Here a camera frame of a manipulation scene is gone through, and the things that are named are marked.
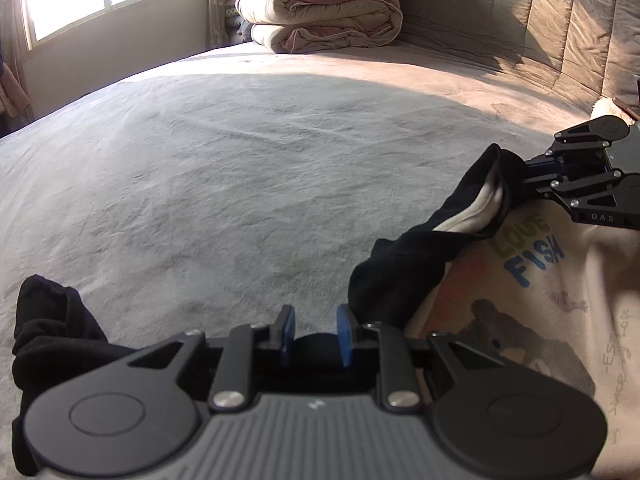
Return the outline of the grey bed sheet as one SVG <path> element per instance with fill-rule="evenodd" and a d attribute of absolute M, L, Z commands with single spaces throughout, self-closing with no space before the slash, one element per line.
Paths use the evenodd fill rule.
<path fill-rule="evenodd" d="M 109 340 L 225 333 L 292 304 L 329 332 L 354 267 L 431 217 L 490 144 L 524 158 L 590 110 L 405 44 L 256 44 L 137 74 L 1 142 L 1 474 L 15 303 L 76 288 Z"/>

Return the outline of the beige black raglan sweatshirt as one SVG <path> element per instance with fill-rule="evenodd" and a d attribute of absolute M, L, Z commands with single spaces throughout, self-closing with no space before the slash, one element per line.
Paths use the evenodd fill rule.
<path fill-rule="evenodd" d="M 17 470 L 45 479 L 634 479 L 639 228 L 576 223 L 524 197 L 526 160 L 491 145 L 431 218 L 378 240 L 349 280 L 360 324 L 401 331 L 417 412 L 378 404 L 332 333 L 297 336 L 240 412 L 212 412 L 198 330 L 111 344 L 78 292 L 17 297 Z"/>

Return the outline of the folded beige pink comforter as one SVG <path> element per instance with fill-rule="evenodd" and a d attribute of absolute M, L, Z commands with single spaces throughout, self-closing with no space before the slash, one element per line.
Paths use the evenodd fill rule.
<path fill-rule="evenodd" d="M 235 9 L 274 53 L 382 47 L 402 25 L 399 0 L 235 0 Z"/>

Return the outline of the dark hanging clothes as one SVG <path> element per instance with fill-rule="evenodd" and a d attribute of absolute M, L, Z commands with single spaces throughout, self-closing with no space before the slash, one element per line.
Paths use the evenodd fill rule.
<path fill-rule="evenodd" d="M 9 65 L 1 60 L 1 136 L 23 128 L 32 122 L 30 99 Z"/>

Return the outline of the quilted beige headboard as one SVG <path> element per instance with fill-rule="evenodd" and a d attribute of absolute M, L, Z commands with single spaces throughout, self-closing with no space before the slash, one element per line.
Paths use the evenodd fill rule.
<path fill-rule="evenodd" d="M 639 0 L 400 0 L 401 39 L 511 73 L 588 110 L 639 108 Z"/>

